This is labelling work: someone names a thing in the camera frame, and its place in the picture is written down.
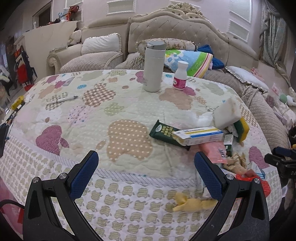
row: ornate carved headboard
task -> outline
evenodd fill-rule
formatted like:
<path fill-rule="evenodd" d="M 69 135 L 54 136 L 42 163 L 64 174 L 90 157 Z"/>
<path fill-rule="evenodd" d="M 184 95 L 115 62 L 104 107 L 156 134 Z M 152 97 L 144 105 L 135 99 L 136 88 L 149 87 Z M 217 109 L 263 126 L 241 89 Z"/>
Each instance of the ornate carved headboard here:
<path fill-rule="evenodd" d="M 146 15 L 136 15 L 129 19 L 129 23 L 129 53 L 136 52 L 135 44 L 139 40 L 176 38 L 193 41 L 197 46 L 208 44 L 216 58 L 227 62 L 229 38 L 188 3 L 169 5 Z"/>

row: metal screw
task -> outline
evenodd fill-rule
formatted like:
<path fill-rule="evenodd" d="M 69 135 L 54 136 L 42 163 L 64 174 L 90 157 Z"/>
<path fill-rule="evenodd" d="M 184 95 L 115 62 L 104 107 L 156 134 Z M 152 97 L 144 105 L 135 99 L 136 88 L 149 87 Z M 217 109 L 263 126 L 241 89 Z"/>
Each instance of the metal screw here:
<path fill-rule="evenodd" d="M 64 172 L 59 175 L 60 179 L 65 179 L 66 177 L 67 177 L 67 173 L 64 173 Z"/>
<path fill-rule="evenodd" d="M 256 182 L 257 184 L 260 183 L 260 180 L 258 178 L 254 178 L 254 182 Z"/>
<path fill-rule="evenodd" d="M 36 183 L 38 181 L 39 181 L 39 177 L 34 177 L 33 180 L 32 180 L 33 183 Z"/>
<path fill-rule="evenodd" d="M 229 180 L 233 180 L 234 176 L 232 174 L 226 174 L 226 178 Z"/>

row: pen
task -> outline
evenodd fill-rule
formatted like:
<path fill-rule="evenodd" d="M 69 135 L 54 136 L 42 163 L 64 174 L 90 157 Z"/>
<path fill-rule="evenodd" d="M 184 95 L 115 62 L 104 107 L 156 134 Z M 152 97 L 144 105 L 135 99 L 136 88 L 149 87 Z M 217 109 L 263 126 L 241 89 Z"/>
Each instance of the pen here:
<path fill-rule="evenodd" d="M 72 96 L 72 97 L 65 97 L 65 98 L 58 99 L 58 100 L 56 100 L 56 101 L 52 101 L 52 102 L 50 102 L 49 104 L 56 104 L 56 103 L 64 102 L 64 101 L 67 101 L 67 100 L 74 100 L 74 99 L 76 99 L 76 98 L 78 98 L 78 96 L 77 96 L 77 95 L 74 95 L 74 96 Z"/>

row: pink wall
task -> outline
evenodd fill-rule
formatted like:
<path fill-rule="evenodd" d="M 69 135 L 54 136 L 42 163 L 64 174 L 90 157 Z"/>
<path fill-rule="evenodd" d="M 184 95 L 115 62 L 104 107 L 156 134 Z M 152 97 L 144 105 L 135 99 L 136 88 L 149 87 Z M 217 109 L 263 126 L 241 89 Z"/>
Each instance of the pink wall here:
<path fill-rule="evenodd" d="M 260 0 L 252 0 L 253 11 L 251 24 L 230 13 L 230 0 L 186 0 L 186 2 L 200 6 L 202 13 L 222 32 L 226 33 L 228 31 L 230 19 L 249 30 L 248 45 L 256 52 L 259 51 L 259 32 L 261 25 Z M 168 6 L 169 3 L 169 0 L 136 0 L 136 14 L 150 13 Z M 83 8 L 83 23 L 85 26 L 98 18 L 105 17 L 108 13 L 107 0 L 84 0 L 81 7 Z"/>
<path fill-rule="evenodd" d="M 53 0 L 52 20 L 65 7 L 66 0 Z M 78 26 L 87 26 L 92 21 L 103 18 L 108 13 L 107 1 L 109 0 L 83 0 L 80 8 L 83 9 L 83 22 Z M 135 0 L 135 14 L 146 14 L 170 4 L 169 0 Z M 252 0 L 252 21 L 251 24 L 240 17 L 230 13 L 230 0 L 184 0 L 193 5 L 200 6 L 202 13 L 220 31 L 227 33 L 229 21 L 233 20 L 250 31 L 248 45 L 259 52 L 259 33 L 261 25 L 261 0 Z M 25 0 L 8 19 L 5 29 L 0 33 L 0 44 L 4 43 L 8 36 L 15 36 L 17 39 L 22 33 L 32 29 L 33 15 L 49 0 Z M 285 63 L 287 70 L 291 71 L 292 62 Z"/>

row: thermos lid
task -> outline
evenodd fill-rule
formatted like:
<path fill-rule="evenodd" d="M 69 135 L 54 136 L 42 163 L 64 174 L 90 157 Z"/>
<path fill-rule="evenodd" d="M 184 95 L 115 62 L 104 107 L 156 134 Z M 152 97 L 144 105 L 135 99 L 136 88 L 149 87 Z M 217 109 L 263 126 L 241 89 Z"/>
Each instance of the thermos lid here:
<path fill-rule="evenodd" d="M 166 50 L 166 44 L 164 41 L 150 41 L 147 43 L 147 48 L 155 50 Z"/>

